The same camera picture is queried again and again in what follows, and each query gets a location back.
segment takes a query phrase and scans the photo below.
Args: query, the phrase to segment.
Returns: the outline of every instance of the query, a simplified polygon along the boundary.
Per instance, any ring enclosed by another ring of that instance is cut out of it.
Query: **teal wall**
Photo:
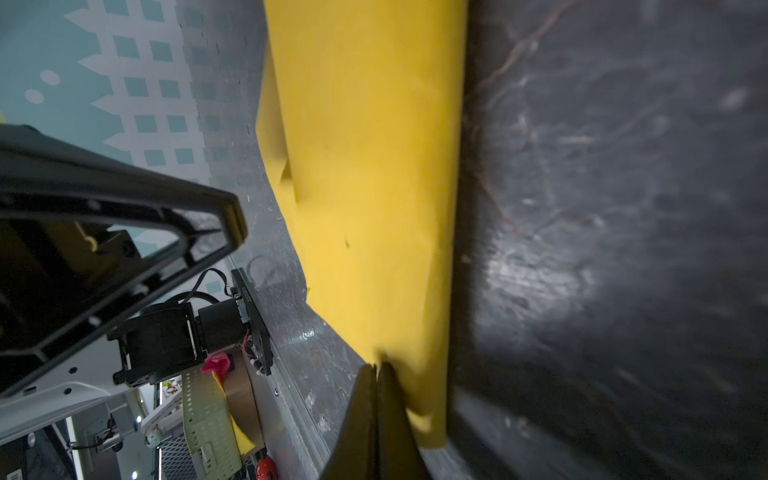
[[[11,0],[0,3],[0,112],[10,124],[28,124],[40,132],[123,162],[131,154],[106,145],[123,132],[120,117],[92,102],[112,94],[108,77],[78,62],[101,53],[95,34],[64,15],[87,8],[85,0]],[[50,85],[41,72],[61,79]],[[39,91],[42,103],[25,97]]]

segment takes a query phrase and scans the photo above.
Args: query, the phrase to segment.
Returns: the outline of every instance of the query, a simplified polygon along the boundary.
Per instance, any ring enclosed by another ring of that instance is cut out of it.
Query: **dark gray surface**
[[[235,256],[333,446],[360,358],[311,310],[263,172],[263,12],[195,2]],[[438,478],[740,478],[765,432],[768,12],[747,0],[473,2],[450,443]]]
[[[72,460],[52,430],[39,429],[35,432],[35,444],[26,450],[27,480],[76,479]]]

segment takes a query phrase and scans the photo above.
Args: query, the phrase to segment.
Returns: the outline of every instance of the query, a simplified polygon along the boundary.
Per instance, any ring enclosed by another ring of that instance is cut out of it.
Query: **yellow cloth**
[[[214,376],[214,379],[216,380],[216,384],[221,389],[221,392],[224,394],[224,397],[227,397],[227,394],[224,392],[224,385],[221,384],[221,380],[219,380],[219,376],[216,375],[216,373],[212,372],[211,375]],[[240,456],[247,454],[256,446],[253,444],[253,442],[250,441],[248,437],[243,433],[242,430],[240,430],[240,427],[238,426],[237,422],[235,422],[235,419],[232,418],[232,415],[230,415],[230,422],[232,422],[232,430],[235,433],[235,441],[237,442],[237,450],[240,452]]]
[[[266,0],[257,136],[307,303],[445,441],[466,0]]]

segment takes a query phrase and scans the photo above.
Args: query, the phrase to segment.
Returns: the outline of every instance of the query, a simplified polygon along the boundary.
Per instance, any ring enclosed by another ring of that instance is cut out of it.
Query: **black plastic frame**
[[[259,307],[254,301],[255,297],[251,295],[248,288],[248,282],[245,280],[245,272],[242,268],[231,270],[232,281],[237,288],[235,300],[237,308],[240,309],[240,316],[248,319],[250,331],[253,334],[253,346],[259,350],[262,357],[264,375],[272,374],[272,346],[270,345],[270,333],[266,329],[264,318],[259,312]]]
[[[195,230],[174,209],[215,215],[225,245],[194,260],[190,249],[195,241],[214,230]],[[247,236],[234,194],[122,164],[30,127],[6,125],[0,126],[0,219],[9,218],[119,223],[170,230],[179,240],[156,252],[146,269],[113,285],[108,295],[35,348],[0,352],[0,359],[34,356],[40,363],[18,381],[3,381],[0,376],[0,396],[18,392],[142,307],[235,251]],[[180,257],[185,259],[186,269],[161,278],[162,269]]]

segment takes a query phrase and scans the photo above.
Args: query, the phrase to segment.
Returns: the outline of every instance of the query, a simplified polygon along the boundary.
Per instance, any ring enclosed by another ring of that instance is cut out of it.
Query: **wire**
[[[248,355],[250,358],[255,359],[256,357],[248,353],[246,342],[248,341],[248,337],[250,336],[250,330],[245,334],[245,338],[243,339],[243,351],[246,355]]]
[[[197,278],[197,283],[194,284],[192,287],[192,290],[189,292],[189,295],[187,295],[187,298],[184,299],[182,303],[186,303],[192,298],[192,296],[197,292],[197,288],[200,286],[200,284],[203,282],[203,278],[205,277],[205,274],[208,272],[216,272],[221,277],[222,281],[224,281],[224,295],[226,296],[232,296],[232,293],[227,293],[227,276],[224,275],[224,273],[221,270],[217,270],[215,268],[209,268],[207,270],[203,270],[203,272],[200,274],[200,276]]]
[[[200,300],[206,300],[209,303],[219,303],[219,299],[215,296],[205,293],[205,292],[191,292],[192,298],[199,298]],[[181,292],[177,293],[176,295],[172,296],[168,300],[165,300],[165,303],[178,303],[179,300],[186,299],[187,295],[189,295],[190,292]]]
[[[107,421],[107,424],[111,422],[111,426],[109,427],[109,432],[107,432],[107,435],[104,435],[104,438],[99,440],[98,442],[94,443],[93,445],[72,445],[70,443],[69,448],[72,450],[88,450],[88,449],[95,449],[96,447],[100,447],[106,442],[107,440],[111,439],[114,435],[114,420],[112,420],[111,415],[109,420]]]

